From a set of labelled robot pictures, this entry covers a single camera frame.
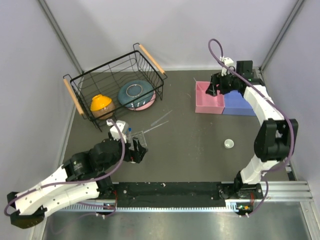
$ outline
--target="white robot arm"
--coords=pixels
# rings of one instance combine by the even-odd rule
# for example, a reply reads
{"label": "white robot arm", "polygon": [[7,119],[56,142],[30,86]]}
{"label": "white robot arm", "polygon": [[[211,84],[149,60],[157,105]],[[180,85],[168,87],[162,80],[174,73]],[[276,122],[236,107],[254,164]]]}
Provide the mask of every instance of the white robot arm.
{"label": "white robot arm", "polygon": [[[227,67],[230,67],[233,63],[228,57],[224,57],[221,61]],[[264,97],[258,94],[252,87],[247,86],[237,76],[226,72],[226,68],[224,67],[221,72],[211,76],[211,82],[206,93],[216,96],[218,91],[223,95],[231,91],[238,91],[252,106],[261,126],[254,141],[255,154],[249,164],[235,178],[235,190],[238,191],[243,185],[256,185],[260,183],[262,176],[268,170],[288,156],[290,147],[292,146],[288,123],[284,116],[267,102],[273,103],[268,95],[265,84],[261,79],[254,77],[253,62],[237,61],[236,73],[247,79]],[[295,142],[298,122],[295,119],[290,119],[290,123],[293,128]]]}
{"label": "white robot arm", "polygon": [[[112,197],[113,184],[105,171],[120,159],[140,163],[147,152],[137,139],[131,141],[133,150],[131,144],[127,143],[125,133],[128,130],[128,124],[126,122],[118,120],[116,125],[117,127],[111,127],[109,138],[96,144],[89,151],[74,154],[53,174],[34,187],[23,192],[9,193],[8,203],[16,210],[10,215],[7,214],[10,216],[11,224],[22,229],[30,228],[69,205],[88,199]],[[122,148],[120,134],[124,140],[125,149]]]}

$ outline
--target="black wire basket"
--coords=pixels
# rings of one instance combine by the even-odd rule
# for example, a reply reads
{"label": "black wire basket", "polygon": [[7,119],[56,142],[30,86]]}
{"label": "black wire basket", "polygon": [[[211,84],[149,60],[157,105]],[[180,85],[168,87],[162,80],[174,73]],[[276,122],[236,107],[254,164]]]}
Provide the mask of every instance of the black wire basket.
{"label": "black wire basket", "polygon": [[[136,50],[136,46],[138,45],[156,66],[160,74],[151,65],[149,60],[139,50]],[[107,118],[117,119],[126,113],[139,110],[139,103],[143,102],[144,104],[144,99],[149,101],[151,95],[153,101],[158,98],[162,100],[164,79],[167,78],[165,71],[139,43],[133,45],[132,52],[95,67],[77,77],[70,77],[70,85],[66,80],[66,76],[63,77],[64,83],[79,114],[93,122],[94,126],[101,132],[102,127],[107,124]],[[147,81],[152,86],[152,89],[121,104],[118,99],[118,92],[122,86],[135,80]],[[91,103],[93,97],[99,94],[111,98],[114,109],[95,117],[91,111]]]}

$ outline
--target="white wall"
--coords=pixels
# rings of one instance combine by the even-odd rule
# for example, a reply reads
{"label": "white wall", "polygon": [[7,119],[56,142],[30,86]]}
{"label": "white wall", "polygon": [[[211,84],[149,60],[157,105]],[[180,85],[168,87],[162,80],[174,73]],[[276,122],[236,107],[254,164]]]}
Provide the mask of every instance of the white wall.
{"label": "white wall", "polygon": [[[0,1],[0,208],[57,167],[73,104],[62,77],[76,70],[35,0]],[[30,230],[0,214],[1,239]]]}
{"label": "white wall", "polygon": [[299,130],[293,155],[320,210],[320,1],[308,0],[265,71],[273,99]]}
{"label": "white wall", "polygon": [[46,0],[81,67],[97,67],[140,42],[164,70],[218,67],[208,51],[260,66],[294,0]]}

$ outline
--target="small white cup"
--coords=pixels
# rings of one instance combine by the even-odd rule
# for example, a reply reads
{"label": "small white cup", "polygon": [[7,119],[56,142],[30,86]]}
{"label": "small white cup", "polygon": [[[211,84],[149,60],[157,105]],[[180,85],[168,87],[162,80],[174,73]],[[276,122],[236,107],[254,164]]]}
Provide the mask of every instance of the small white cup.
{"label": "small white cup", "polygon": [[231,149],[231,148],[234,147],[234,145],[235,145],[235,143],[231,139],[227,139],[227,140],[224,141],[224,147],[226,149]]}

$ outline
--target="floor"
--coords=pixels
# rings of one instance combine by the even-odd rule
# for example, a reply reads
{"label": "floor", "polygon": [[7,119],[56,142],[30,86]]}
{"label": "floor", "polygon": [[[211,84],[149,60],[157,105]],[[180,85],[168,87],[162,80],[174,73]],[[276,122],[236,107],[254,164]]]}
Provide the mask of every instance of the floor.
{"label": "floor", "polygon": [[[212,71],[171,71],[165,80],[163,101],[141,112],[130,112],[121,120],[132,132],[146,131],[149,151],[140,164],[124,162],[112,175],[114,182],[219,182],[233,181],[254,154],[253,143],[259,123],[252,116],[195,113],[195,80],[209,81]],[[88,150],[108,136],[88,120],[75,115],[65,160]],[[234,147],[224,148],[225,139]],[[287,181],[285,171],[269,174],[270,181]],[[95,216],[78,219],[80,212],[56,212],[46,226],[44,240],[309,240],[310,235],[299,203],[265,203],[249,219],[226,212],[124,213],[110,219]],[[59,234],[54,231],[66,227]]]}
{"label": "floor", "polygon": [[[112,175],[114,182],[220,182],[233,181],[254,155],[259,122],[253,116],[195,113],[195,80],[209,81],[212,71],[170,71],[165,80],[163,100],[150,108],[129,112],[121,120],[132,132],[144,134],[148,152],[140,164],[124,162]],[[74,116],[65,160],[86,151],[108,137],[77,113]],[[225,139],[234,147],[224,148]],[[285,171],[267,175],[270,181],[288,180]]]}
{"label": "floor", "polygon": [[[102,220],[80,212],[49,218],[43,240],[311,240],[300,204],[266,203],[255,216],[233,212],[124,213]],[[65,228],[61,234],[55,232]]]}

